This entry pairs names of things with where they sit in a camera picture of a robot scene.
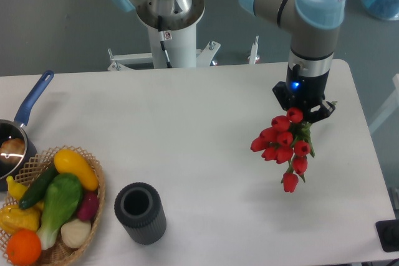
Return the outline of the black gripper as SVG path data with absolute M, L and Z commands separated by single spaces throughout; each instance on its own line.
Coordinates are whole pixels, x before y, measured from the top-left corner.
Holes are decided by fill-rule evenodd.
M 272 89 L 283 110 L 298 108 L 309 123 L 316 123 L 331 116 L 335 103 L 325 100 L 325 87 L 329 71 L 308 77 L 300 74 L 300 65 L 287 68 L 286 81 L 278 82 Z

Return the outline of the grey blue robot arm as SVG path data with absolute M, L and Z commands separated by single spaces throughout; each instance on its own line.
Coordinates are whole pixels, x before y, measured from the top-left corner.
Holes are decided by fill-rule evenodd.
M 136 11 L 147 27 L 157 69 L 200 64 L 196 25 L 204 0 L 112 0 L 121 10 Z M 344 19 L 346 0 L 238 0 L 253 16 L 274 22 L 291 35 L 287 75 L 273 92 L 284 110 L 302 110 L 309 123 L 328 118 L 334 105 L 325 86 Z

